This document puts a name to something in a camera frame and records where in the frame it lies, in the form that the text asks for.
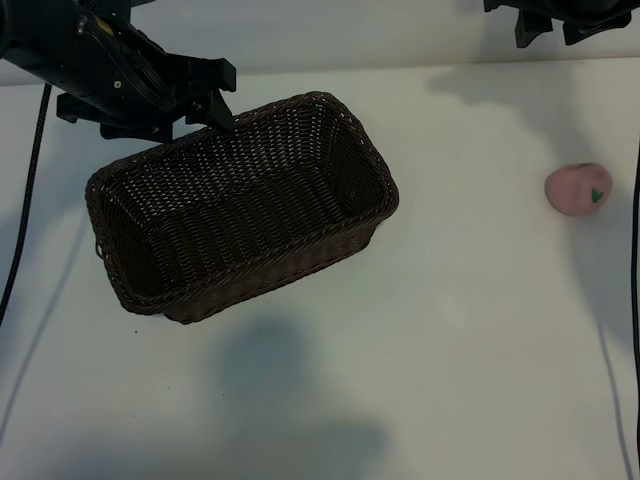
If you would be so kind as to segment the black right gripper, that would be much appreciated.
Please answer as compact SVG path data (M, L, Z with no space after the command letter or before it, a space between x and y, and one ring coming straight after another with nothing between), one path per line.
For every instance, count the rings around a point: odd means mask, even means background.
M553 31L550 18L563 24L566 46L610 30L624 29L631 20L629 13L639 7L635 0L484 0L484 10L499 6L518 9L515 26L517 48L527 48L538 36Z

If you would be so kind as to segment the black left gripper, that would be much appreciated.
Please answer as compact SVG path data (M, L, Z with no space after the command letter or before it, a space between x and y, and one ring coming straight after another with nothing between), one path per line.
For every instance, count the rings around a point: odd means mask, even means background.
M185 123L232 130L219 90L236 91L236 68L225 58L167 55L130 17L129 9L36 9L34 75L114 121L151 121L176 110L168 65L176 87L211 90L192 102Z

